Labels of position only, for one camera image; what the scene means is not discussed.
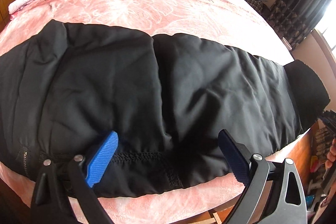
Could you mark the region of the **person's right hand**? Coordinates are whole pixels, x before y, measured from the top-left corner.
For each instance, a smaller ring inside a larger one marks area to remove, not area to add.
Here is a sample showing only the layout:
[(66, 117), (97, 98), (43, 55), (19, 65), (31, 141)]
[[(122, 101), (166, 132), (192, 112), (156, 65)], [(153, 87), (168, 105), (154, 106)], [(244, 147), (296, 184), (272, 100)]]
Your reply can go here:
[(333, 163), (335, 162), (335, 157), (336, 157), (336, 139), (333, 139), (325, 161), (326, 169), (330, 169), (333, 166)]

